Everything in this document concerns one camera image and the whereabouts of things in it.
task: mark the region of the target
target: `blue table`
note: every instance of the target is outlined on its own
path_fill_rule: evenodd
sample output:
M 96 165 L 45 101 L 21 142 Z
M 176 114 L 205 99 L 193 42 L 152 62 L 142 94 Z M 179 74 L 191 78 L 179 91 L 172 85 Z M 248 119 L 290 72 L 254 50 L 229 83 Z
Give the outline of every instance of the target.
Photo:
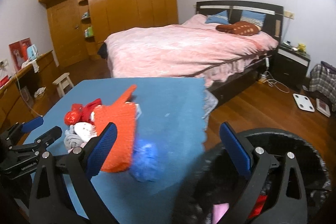
M 44 124 L 34 130 L 25 143 L 54 126 L 63 135 L 48 151 L 66 154 L 63 144 L 67 126 L 63 118 L 73 103 L 83 105 L 101 98 L 112 104 L 132 84 L 134 102 L 140 104 L 142 115 L 137 121 L 137 135 L 157 143 L 167 152 L 162 178 L 157 182 L 137 182 L 126 172 L 100 172 L 92 183 L 103 202 L 121 224 L 167 224 L 176 193 L 193 161 L 203 153 L 204 80 L 196 78 L 121 78 L 85 80 L 68 92 L 45 115 Z M 78 214 L 86 216 L 68 176 L 64 176 L 70 197 Z

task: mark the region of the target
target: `pink blanket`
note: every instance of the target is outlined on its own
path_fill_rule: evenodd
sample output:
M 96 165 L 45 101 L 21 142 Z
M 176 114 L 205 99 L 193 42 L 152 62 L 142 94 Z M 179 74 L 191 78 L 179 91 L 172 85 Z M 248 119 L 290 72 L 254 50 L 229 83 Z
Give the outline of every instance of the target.
M 205 77 L 214 80 L 242 72 L 258 53 L 278 42 L 264 32 L 244 37 L 215 30 L 206 16 L 195 15 L 182 25 L 132 28 L 110 35 L 105 43 L 113 77 Z

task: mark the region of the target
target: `black nightstand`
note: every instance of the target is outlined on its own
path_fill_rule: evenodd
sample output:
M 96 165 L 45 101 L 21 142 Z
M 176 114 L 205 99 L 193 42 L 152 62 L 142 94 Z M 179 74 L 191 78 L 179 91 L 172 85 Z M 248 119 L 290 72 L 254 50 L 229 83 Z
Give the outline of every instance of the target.
M 295 91 L 300 91 L 309 63 L 309 54 L 295 52 L 289 47 L 280 45 L 274 57 L 271 73 L 275 80 Z

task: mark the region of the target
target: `bed frame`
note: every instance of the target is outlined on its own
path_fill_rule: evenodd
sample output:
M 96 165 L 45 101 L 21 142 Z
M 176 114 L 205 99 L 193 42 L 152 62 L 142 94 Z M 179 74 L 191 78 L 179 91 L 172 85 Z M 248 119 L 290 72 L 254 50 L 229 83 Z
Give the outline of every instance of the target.
M 200 1 L 196 4 L 196 13 L 202 15 L 215 15 L 227 10 L 229 22 L 231 24 L 240 20 L 243 10 L 266 14 L 262 31 L 269 34 L 275 40 L 281 43 L 281 34 L 283 27 L 283 6 L 240 0 L 212 0 Z M 267 52 L 272 65 L 273 55 L 278 48 Z M 253 65 L 246 68 L 242 73 L 231 75 L 226 82 L 214 82 L 208 90 L 218 99 L 218 105 L 224 104 L 234 96 L 247 89 L 258 79 L 259 74 L 266 70 L 266 64 L 263 59 L 258 60 Z

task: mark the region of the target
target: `wooden wardrobe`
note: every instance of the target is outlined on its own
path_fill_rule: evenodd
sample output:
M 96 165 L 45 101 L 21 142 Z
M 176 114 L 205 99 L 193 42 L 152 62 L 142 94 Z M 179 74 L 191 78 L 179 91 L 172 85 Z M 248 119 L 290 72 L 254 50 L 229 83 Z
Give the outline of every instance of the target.
M 159 27 L 177 24 L 176 0 L 39 0 L 47 5 L 51 38 L 60 66 L 66 67 L 90 57 L 112 33 L 133 27 Z M 81 21 L 84 10 L 90 19 Z M 84 37 L 92 26 L 94 36 Z

